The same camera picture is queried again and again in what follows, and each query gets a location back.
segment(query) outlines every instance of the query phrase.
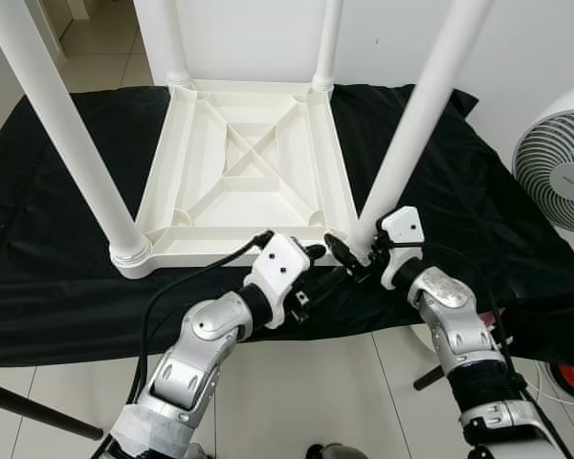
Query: white wire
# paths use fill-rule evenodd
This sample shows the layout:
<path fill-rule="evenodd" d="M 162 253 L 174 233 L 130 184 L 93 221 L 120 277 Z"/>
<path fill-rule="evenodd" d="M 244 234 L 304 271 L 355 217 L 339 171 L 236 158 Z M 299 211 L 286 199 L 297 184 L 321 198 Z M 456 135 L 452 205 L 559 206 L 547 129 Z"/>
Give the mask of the white wire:
<path fill-rule="evenodd" d="M 543 396 L 549 400 L 552 400 L 553 402 L 558 402 L 560 404 L 569 404 L 571 406 L 574 406 L 574 402 L 570 402 L 568 400 L 563 400 L 563 399 L 558 399 L 556 397 L 552 397 L 552 396 L 544 393 L 542 390 L 542 382 L 543 382 L 544 378 L 542 377 L 542 370 L 541 370 L 540 364 L 538 362 L 536 362 L 536 372 L 538 373 L 538 386 L 535 386 L 531 382 L 527 381 L 527 379 L 525 379 L 525 381 L 527 382 L 527 385 L 529 385 L 532 389 L 534 389 L 537 392 L 536 403 L 538 403 L 540 401 L 540 397 Z"/>
<path fill-rule="evenodd" d="M 543 397 L 545 397 L 549 400 L 552 400 L 553 402 L 559 402 L 560 404 L 569 404 L 569 405 L 574 406 L 574 402 L 570 402 L 569 400 L 564 400 L 564 399 L 558 399 L 556 397 L 553 397 L 553 396 L 548 395 L 545 392 L 543 392 L 542 391 L 542 372 L 541 372 L 540 364 L 538 362 L 536 362 L 536 370 L 538 372 L 538 381 L 539 381 L 538 384 L 540 385 L 540 387 L 536 386 L 532 382 L 525 379 L 525 381 L 527 382 L 527 385 L 529 385 L 532 389 L 534 389 L 536 392 L 538 392 L 538 396 L 536 398 L 536 401 L 539 401 L 540 395 L 542 395 Z"/>

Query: black cloth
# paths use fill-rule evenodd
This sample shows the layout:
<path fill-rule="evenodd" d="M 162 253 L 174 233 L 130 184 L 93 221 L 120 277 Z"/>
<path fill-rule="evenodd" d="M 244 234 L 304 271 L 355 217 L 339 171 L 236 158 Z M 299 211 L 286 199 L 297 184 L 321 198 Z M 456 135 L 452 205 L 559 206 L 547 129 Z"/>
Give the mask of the black cloth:
<path fill-rule="evenodd" d="M 332 110 L 358 209 L 375 178 L 412 87 L 337 86 Z M 166 88 L 73 95 L 130 212 L 135 215 L 168 105 Z M 426 238 L 462 251 L 486 273 L 515 337 L 518 355 L 574 363 L 574 253 L 464 121 L 475 98 L 455 91 L 401 199 L 419 208 Z M 473 287 L 461 260 L 427 251 L 430 262 Z M 239 286 L 244 268 L 224 268 L 175 289 L 158 303 L 183 311 L 160 328 L 151 351 L 177 337 L 186 305 Z M 23 98 L 0 131 L 0 366 L 129 357 L 151 296 L 191 269 L 128 280 Z M 289 321 L 253 339 L 324 339 L 419 322 L 398 292 L 370 279 L 346 283 L 302 326 Z"/>

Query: robotic arm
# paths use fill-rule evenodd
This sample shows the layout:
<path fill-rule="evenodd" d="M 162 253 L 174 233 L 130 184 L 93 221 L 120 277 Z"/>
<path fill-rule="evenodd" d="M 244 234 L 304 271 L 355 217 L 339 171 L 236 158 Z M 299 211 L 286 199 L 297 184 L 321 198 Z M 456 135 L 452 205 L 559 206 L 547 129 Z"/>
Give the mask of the robotic arm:
<path fill-rule="evenodd" d="M 461 416 L 469 459 L 563 459 L 534 405 L 523 400 L 506 361 L 476 313 L 472 290 L 422 261 L 416 208 L 401 208 L 380 223 L 376 251 L 388 253 L 381 283 L 407 292 L 429 325 L 440 364 Z"/>
<path fill-rule="evenodd" d="M 416 245 L 423 241 L 416 208 L 401 208 L 380 222 L 370 267 L 328 236 L 328 247 L 345 266 L 329 278 L 335 282 L 348 270 L 361 280 L 382 267 L 382 285 L 407 294 L 430 327 L 461 410 L 464 437 L 474 447 L 469 459 L 565 458 L 535 406 L 515 389 L 506 361 L 476 313 L 474 293 L 422 260 Z M 214 393 L 221 362 L 254 330 L 280 326 L 288 296 L 296 305 L 296 318 L 305 319 L 310 299 L 294 286 L 323 254 L 319 246 L 307 250 L 276 234 L 255 260 L 243 288 L 191 308 L 181 336 L 141 397 L 121 412 L 111 431 L 116 442 L 104 457 L 182 459 Z"/>
<path fill-rule="evenodd" d="M 111 430 L 116 443 L 104 457 L 182 459 L 219 381 L 219 365 L 254 330 L 284 322 L 286 296 L 324 254 L 319 248 L 307 250 L 276 234 L 255 260 L 243 288 L 192 307 L 181 336 L 138 401 L 123 408 Z"/>

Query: black pole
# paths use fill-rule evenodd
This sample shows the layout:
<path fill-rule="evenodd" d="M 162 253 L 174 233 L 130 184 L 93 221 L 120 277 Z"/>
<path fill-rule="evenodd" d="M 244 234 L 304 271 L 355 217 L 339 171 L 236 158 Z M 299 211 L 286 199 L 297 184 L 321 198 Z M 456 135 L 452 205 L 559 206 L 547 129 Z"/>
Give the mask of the black pole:
<path fill-rule="evenodd" d="M 83 437 L 99 440 L 103 436 L 101 428 L 83 423 L 78 419 L 66 416 L 43 404 L 38 404 L 0 387 L 0 408 L 6 409 L 26 418 L 34 419 L 48 426 L 61 428 Z"/>
<path fill-rule="evenodd" d="M 444 371 L 440 365 L 436 366 L 433 370 L 429 371 L 417 381 L 415 381 L 412 386 L 415 390 L 421 391 L 426 387 L 434 384 L 436 381 L 441 380 L 444 377 Z"/>

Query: fan grille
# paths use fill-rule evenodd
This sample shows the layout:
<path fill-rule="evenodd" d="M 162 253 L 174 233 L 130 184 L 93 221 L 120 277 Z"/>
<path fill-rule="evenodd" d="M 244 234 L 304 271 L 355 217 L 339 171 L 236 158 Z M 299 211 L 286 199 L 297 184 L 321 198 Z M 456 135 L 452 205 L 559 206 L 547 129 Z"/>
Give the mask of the fan grille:
<path fill-rule="evenodd" d="M 551 175 L 574 166 L 574 113 L 543 120 L 521 140 L 514 160 L 515 177 L 555 225 L 574 231 L 574 198 L 558 193 Z"/>

